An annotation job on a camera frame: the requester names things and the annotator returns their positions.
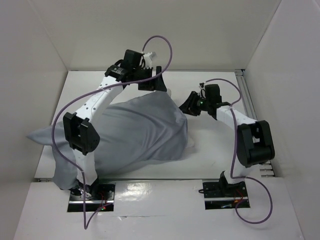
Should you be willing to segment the white pillow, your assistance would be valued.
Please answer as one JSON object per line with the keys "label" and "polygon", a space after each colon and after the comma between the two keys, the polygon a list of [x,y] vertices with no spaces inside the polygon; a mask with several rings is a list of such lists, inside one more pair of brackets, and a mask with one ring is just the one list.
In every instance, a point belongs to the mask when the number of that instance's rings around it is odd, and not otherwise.
{"label": "white pillow", "polygon": [[[169,97],[172,97],[172,91],[168,88],[166,93],[169,95]],[[186,144],[186,149],[187,148],[193,148],[195,146],[195,141],[193,140],[193,138],[191,137],[191,135],[189,133],[187,133],[187,144]]]}

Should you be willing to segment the grey pillowcase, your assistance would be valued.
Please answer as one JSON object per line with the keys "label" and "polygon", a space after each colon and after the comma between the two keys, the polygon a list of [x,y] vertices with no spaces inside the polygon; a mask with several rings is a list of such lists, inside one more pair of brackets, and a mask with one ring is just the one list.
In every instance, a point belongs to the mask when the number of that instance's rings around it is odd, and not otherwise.
{"label": "grey pillowcase", "polygon": [[95,127],[100,136],[94,151],[99,178],[179,161],[186,150],[187,117],[166,92],[111,104]]}

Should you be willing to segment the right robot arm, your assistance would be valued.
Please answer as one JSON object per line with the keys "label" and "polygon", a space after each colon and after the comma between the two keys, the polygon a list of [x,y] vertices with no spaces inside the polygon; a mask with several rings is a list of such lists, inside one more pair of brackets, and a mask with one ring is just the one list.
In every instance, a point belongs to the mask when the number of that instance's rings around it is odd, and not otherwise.
{"label": "right robot arm", "polygon": [[275,148],[270,125],[257,121],[223,101],[218,84],[200,84],[200,92],[192,91],[179,109],[187,115],[199,116],[206,112],[216,121],[224,123],[234,131],[234,147],[230,170],[220,174],[218,190],[230,196],[236,185],[248,177],[253,166],[274,159]]}

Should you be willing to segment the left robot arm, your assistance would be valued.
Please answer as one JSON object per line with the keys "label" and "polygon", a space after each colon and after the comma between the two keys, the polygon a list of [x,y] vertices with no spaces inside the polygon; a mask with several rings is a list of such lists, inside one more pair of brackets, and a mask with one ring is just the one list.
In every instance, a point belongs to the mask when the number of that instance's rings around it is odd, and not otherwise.
{"label": "left robot arm", "polygon": [[88,200],[99,193],[94,151],[101,138],[96,124],[107,106],[127,85],[137,83],[140,89],[146,91],[167,90],[161,66],[155,68],[156,75],[153,75],[156,56],[155,52],[126,50],[124,58],[106,70],[98,89],[93,91],[83,106],[74,113],[65,113],[62,118],[65,139],[75,157],[79,190]]}

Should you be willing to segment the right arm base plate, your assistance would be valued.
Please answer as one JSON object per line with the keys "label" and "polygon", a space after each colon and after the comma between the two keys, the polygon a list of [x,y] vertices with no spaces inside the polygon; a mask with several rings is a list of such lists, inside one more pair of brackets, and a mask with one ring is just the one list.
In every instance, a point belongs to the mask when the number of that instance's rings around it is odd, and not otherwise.
{"label": "right arm base plate", "polygon": [[198,190],[204,197],[206,210],[250,208],[247,187],[244,181],[227,184],[222,180],[204,181]]}

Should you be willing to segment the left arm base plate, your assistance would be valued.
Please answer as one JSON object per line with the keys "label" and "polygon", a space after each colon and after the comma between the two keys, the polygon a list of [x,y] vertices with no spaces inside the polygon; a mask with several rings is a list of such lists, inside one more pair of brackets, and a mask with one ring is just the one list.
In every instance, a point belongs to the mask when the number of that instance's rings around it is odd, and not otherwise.
{"label": "left arm base plate", "polygon": [[[101,182],[96,189],[92,192],[92,195],[86,195],[85,205],[87,212],[95,212],[100,209],[100,212],[113,212],[114,200],[115,200],[115,182]],[[83,212],[83,191],[80,193],[74,191],[70,192],[68,200],[68,213],[80,213]]]}

